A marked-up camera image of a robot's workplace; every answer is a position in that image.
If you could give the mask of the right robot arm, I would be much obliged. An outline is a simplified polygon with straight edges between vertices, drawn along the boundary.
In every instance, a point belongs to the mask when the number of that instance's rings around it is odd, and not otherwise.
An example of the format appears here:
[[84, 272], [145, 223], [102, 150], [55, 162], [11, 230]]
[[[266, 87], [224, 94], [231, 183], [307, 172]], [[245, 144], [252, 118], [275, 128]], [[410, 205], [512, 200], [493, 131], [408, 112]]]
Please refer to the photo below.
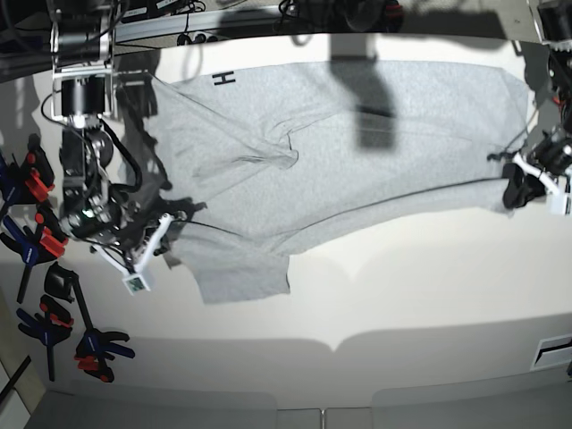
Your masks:
[[50, 1], [52, 94], [46, 117], [62, 127], [60, 225], [126, 275], [142, 273], [164, 250], [171, 224], [188, 219], [166, 202], [131, 200], [143, 185], [135, 157], [107, 123], [114, 115], [119, 72], [115, 29], [126, 1]]

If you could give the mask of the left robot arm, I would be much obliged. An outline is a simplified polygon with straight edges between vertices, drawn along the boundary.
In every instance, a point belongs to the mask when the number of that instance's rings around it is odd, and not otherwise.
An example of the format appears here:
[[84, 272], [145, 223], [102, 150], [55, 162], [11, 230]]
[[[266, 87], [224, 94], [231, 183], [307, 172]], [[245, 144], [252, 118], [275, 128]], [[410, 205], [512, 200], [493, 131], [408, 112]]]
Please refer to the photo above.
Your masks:
[[571, 191], [571, 3], [540, 1], [529, 9], [540, 42], [548, 47], [547, 72], [553, 101], [559, 108], [559, 123], [529, 148], [487, 156], [505, 162], [502, 177], [508, 186], [503, 204], [508, 209]]

